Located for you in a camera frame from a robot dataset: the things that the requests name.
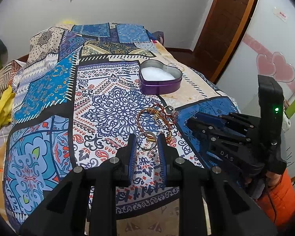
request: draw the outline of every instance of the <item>wooden floor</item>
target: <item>wooden floor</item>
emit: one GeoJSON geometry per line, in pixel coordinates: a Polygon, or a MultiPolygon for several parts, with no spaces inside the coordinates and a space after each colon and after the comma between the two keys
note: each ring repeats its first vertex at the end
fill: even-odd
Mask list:
{"type": "Polygon", "coordinates": [[[201,64],[199,59],[190,53],[172,51],[170,51],[170,53],[178,62],[199,71],[204,74],[207,79],[210,79],[214,73],[214,70],[210,70],[205,64],[201,64]]]}

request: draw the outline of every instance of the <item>door frame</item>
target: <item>door frame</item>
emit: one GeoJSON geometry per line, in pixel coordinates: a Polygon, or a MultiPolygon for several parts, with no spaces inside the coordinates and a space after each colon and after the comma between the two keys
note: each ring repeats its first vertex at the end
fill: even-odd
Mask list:
{"type": "MultiPolygon", "coordinates": [[[[215,70],[215,72],[211,76],[211,78],[209,79],[211,82],[216,83],[216,81],[218,80],[218,77],[222,73],[222,70],[227,65],[227,62],[230,62],[230,59],[234,55],[234,51],[238,47],[238,44],[241,42],[241,39],[243,37],[243,33],[246,31],[247,26],[248,26],[248,24],[250,22],[250,19],[251,19],[250,15],[251,15],[252,10],[254,11],[254,9],[255,9],[255,6],[254,6],[255,2],[256,2],[256,0],[249,0],[248,1],[247,7],[245,9],[242,20],[241,20],[241,22],[240,22],[240,24],[239,24],[239,26],[237,28],[237,31],[236,31],[236,33],[235,33],[235,35],[234,35],[228,49],[227,49],[224,57],[222,58],[221,62],[219,63],[217,69],[215,70]]],[[[209,11],[208,16],[207,16],[207,18],[205,20],[204,26],[202,28],[201,34],[199,36],[199,39],[197,41],[197,44],[196,44],[194,50],[196,50],[199,47],[199,45],[200,45],[200,43],[201,43],[201,41],[202,41],[202,39],[204,37],[204,33],[205,33],[206,29],[209,26],[209,22],[210,22],[210,19],[211,19],[212,15],[213,15],[216,3],[217,3],[217,0],[213,0],[210,11],[209,11]]]]}

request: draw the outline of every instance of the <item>pink heart decal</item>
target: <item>pink heart decal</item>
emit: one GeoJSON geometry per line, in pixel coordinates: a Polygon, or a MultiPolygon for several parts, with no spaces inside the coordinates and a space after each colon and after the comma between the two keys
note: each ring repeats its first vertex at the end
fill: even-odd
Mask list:
{"type": "Polygon", "coordinates": [[[260,75],[273,76],[276,71],[275,65],[263,54],[257,56],[257,67],[260,75]]]}
{"type": "Polygon", "coordinates": [[[274,79],[276,81],[292,82],[295,79],[294,67],[285,62],[285,58],[280,52],[273,53],[272,62],[276,68],[274,75],[274,79]]]}

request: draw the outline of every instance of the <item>purple tin box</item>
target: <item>purple tin box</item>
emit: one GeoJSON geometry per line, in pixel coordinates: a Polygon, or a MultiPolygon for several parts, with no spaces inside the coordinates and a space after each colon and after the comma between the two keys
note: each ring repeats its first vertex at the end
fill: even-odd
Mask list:
{"type": "Polygon", "coordinates": [[[140,89],[143,94],[146,95],[164,95],[173,93],[180,88],[180,83],[182,82],[183,73],[172,66],[167,66],[162,62],[154,59],[149,59],[144,61],[140,65],[139,69],[139,80],[140,80],[140,89]],[[147,81],[143,78],[141,69],[145,67],[158,67],[163,71],[170,73],[174,76],[174,80],[168,81],[147,81]]]}

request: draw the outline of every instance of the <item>blanket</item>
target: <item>blanket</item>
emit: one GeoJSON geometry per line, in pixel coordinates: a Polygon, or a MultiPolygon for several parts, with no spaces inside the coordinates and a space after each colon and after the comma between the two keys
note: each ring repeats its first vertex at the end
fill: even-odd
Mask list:
{"type": "MultiPolygon", "coordinates": [[[[6,215],[16,231],[72,168],[92,168],[114,157],[127,145],[129,134],[139,133],[139,111],[155,103],[179,112],[169,145],[181,157],[205,168],[217,164],[216,156],[202,151],[185,121],[199,111],[238,112],[236,102],[176,61],[143,26],[62,25],[37,34],[30,46],[27,65],[17,76],[3,175],[6,215]],[[139,66],[149,59],[180,69],[180,89],[167,95],[142,94],[139,66]]],[[[142,120],[146,130],[162,132],[149,115],[142,120]]],[[[163,185],[158,149],[137,149],[131,186],[116,189],[118,233],[178,235],[178,196],[178,187],[163,185]]]]}

